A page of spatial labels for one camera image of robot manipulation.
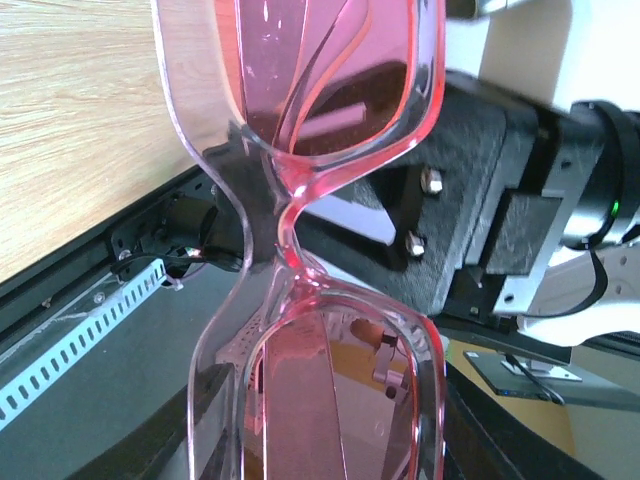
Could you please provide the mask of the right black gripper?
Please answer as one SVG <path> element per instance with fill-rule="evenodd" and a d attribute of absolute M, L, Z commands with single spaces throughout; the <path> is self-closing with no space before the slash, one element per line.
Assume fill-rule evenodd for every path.
<path fill-rule="evenodd" d="M 469 74 L 448 71 L 444 100 L 427 138 L 389 166 L 354 182 L 379 201 L 397 231 L 384 245 L 309 213 L 302 247 L 425 315 L 442 311 L 481 211 L 520 184 L 539 116 L 533 102 Z"/>

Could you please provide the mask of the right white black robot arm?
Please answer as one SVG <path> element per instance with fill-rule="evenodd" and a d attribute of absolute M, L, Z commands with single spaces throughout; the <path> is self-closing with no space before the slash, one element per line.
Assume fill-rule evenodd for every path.
<path fill-rule="evenodd" d="M 320 258 L 430 316 L 446 336 L 558 355 L 587 292 L 535 301 L 555 253 L 639 233 L 639 5 L 450 1 L 432 133 L 358 181 L 373 210 L 328 198 L 298 222 Z"/>

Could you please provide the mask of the red thin frame sunglasses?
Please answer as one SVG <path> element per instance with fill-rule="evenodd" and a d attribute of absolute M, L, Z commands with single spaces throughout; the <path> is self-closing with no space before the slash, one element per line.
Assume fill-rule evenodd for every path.
<path fill-rule="evenodd" d="M 230 121 L 269 152 L 295 266 L 241 265 L 187 389 L 193 479 L 439 479 L 446 367 L 433 322 L 336 278 L 304 209 L 412 150 L 444 94 L 441 1 L 156 1 L 159 70 L 199 165 Z"/>

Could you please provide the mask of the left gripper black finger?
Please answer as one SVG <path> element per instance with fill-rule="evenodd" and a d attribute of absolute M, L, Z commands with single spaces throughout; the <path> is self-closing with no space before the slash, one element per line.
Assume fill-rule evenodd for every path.
<path fill-rule="evenodd" d="M 282 244 L 279 232 L 288 195 L 256 135 L 230 121 L 226 141 L 217 146 L 207 142 L 199 165 L 223 196 L 205 258 L 229 271 L 273 260 L 293 268 L 295 251 Z"/>

